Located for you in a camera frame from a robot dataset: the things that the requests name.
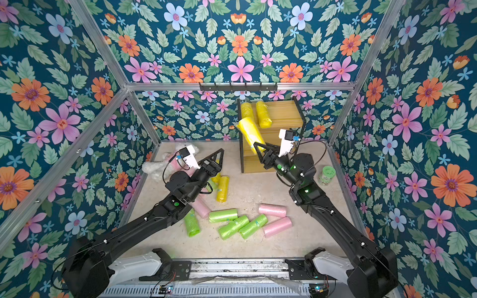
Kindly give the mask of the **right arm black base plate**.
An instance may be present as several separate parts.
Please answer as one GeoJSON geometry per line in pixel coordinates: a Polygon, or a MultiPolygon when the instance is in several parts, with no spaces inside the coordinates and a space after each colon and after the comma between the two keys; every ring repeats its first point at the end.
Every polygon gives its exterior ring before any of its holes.
{"type": "Polygon", "coordinates": [[[341,281],[346,274],[346,259],[333,255],[323,247],[318,247],[305,255],[302,260],[286,258],[291,280],[321,279],[341,281]]]}

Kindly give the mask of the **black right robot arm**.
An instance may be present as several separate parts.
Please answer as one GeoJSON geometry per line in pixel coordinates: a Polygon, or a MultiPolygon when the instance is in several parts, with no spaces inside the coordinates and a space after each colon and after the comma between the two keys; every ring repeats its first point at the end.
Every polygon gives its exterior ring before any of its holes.
{"type": "Polygon", "coordinates": [[[357,298],[383,298],[399,286],[395,253],[379,248],[338,211],[314,179],[312,155],[299,153],[290,158],[280,155],[276,145],[256,142],[253,146],[264,168],[273,168],[290,183],[289,195],[295,205],[318,221],[345,253],[337,257],[321,247],[308,253],[304,268],[309,275],[326,275],[345,283],[357,298]]]}

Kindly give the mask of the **yellow trash bag roll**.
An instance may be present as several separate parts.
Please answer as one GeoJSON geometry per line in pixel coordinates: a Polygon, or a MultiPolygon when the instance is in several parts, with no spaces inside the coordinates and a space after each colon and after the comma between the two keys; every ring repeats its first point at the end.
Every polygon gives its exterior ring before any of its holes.
{"type": "Polygon", "coordinates": [[[256,155],[257,151],[254,147],[254,144],[259,143],[264,145],[265,141],[262,137],[262,134],[258,130],[255,121],[250,117],[244,117],[238,122],[237,127],[246,139],[252,152],[256,155]]]}
{"type": "Polygon", "coordinates": [[[268,106],[263,101],[256,102],[256,113],[258,117],[258,123],[261,129],[269,129],[273,125],[273,121],[268,112],[268,106]]]}
{"type": "Polygon", "coordinates": [[[211,178],[211,181],[215,184],[218,184],[220,182],[220,179],[221,179],[221,174],[218,173],[216,176],[211,178]]]}
{"type": "Polygon", "coordinates": [[[252,121],[255,120],[253,107],[251,103],[242,103],[240,105],[240,112],[241,112],[242,119],[249,118],[252,121]]]}
{"type": "Polygon", "coordinates": [[[229,190],[229,181],[230,178],[228,176],[221,176],[219,179],[219,183],[217,186],[217,202],[226,202],[229,190]]]}

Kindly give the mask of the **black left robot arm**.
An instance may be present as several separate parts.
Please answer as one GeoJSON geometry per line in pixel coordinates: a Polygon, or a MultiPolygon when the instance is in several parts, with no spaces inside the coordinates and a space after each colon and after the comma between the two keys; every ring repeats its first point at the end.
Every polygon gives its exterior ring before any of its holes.
{"type": "Polygon", "coordinates": [[[172,174],[165,185],[169,194],[141,217],[92,240],[76,239],[62,269],[62,278],[73,297],[100,296],[115,274],[110,267],[114,261],[154,233],[183,219],[209,179],[222,170],[223,160],[224,150],[218,149],[199,161],[199,168],[192,175],[184,171],[172,174]]]}

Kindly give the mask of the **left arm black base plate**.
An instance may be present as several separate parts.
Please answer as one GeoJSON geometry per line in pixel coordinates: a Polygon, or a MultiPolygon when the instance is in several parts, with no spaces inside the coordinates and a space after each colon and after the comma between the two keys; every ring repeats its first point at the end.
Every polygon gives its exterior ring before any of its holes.
{"type": "Polygon", "coordinates": [[[189,260],[172,259],[170,255],[162,248],[152,250],[154,259],[158,259],[160,267],[153,273],[146,274],[139,278],[140,281],[169,281],[175,277],[175,281],[187,281],[191,274],[192,262],[189,260]]]}

